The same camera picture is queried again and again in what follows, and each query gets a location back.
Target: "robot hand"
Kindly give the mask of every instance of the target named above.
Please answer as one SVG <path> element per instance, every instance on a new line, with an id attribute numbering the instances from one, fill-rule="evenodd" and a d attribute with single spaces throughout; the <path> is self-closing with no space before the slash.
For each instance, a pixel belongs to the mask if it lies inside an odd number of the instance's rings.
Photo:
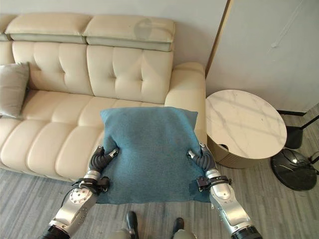
<path id="1" fill-rule="evenodd" d="M 249 216 L 235 198 L 231 180 L 221 176 L 217 170 L 213 155 L 200 143 L 201 155 L 194 154 L 191 150 L 187 156 L 201 167 L 206 177 L 199 177 L 197 183 L 199 190 L 209 190 L 209 199 L 212 208 L 216 207 L 232 239 L 262 239 L 253 226 Z"/>
<path id="2" fill-rule="evenodd" d="M 96 203 L 98 195 L 107 191 L 109 178 L 100 178 L 101 173 L 118 153 L 118 148 L 104 154 L 104 148 L 97 147 L 84 178 L 73 184 L 75 187 L 71 189 L 68 200 L 62 203 L 60 210 L 50 221 L 48 230 L 38 239 L 69 239 L 75 234 L 88 211 Z"/>

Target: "black shoe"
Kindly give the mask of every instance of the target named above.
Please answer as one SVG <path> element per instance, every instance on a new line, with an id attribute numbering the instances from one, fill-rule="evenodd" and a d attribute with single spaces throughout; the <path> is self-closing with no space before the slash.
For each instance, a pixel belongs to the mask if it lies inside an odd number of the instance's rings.
<path id="1" fill-rule="evenodd" d="M 174 237 L 174 234 L 179 229 L 184 229 L 184 219 L 183 218 L 176 218 L 174 225 L 173 225 L 173 235 L 171 236 L 171 239 Z"/>
<path id="2" fill-rule="evenodd" d="M 126 221 L 128 223 L 131 238 L 132 239 L 139 239 L 138 218 L 136 216 L 136 213 L 133 211 L 128 212 L 126 214 Z"/>

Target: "round side table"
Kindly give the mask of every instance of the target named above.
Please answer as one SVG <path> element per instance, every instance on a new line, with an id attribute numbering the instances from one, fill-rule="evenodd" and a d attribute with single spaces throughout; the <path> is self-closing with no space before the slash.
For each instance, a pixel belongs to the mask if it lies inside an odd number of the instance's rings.
<path id="1" fill-rule="evenodd" d="M 246 168 L 277 154 L 285 145 L 286 126 L 262 98 L 239 90 L 216 92 L 206 99 L 207 145 L 216 162 Z"/>

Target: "cream leather sofa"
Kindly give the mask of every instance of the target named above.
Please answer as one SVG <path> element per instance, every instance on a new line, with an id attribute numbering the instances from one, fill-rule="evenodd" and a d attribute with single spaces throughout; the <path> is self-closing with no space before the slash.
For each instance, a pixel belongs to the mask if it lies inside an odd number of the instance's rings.
<path id="1" fill-rule="evenodd" d="M 82 177 L 102 142 L 99 113 L 115 107 L 197 111 L 206 143 L 203 66 L 172 68 L 174 32 L 173 21 L 143 16 L 2 15 L 0 65 L 29 62 L 30 90 L 19 119 L 0 118 L 0 167 Z"/>

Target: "blue cloth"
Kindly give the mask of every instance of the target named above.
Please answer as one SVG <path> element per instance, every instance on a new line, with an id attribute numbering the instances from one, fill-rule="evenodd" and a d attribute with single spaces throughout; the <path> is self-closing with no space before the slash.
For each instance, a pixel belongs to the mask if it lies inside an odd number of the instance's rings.
<path id="1" fill-rule="evenodd" d="M 197 112 L 173 107 L 117 108 L 101 111 L 105 124 L 104 149 L 119 147 L 103 175 L 111 180 L 98 203 L 124 204 L 196 200 L 196 178 L 204 173 L 187 156 L 200 153 L 193 131 Z"/>

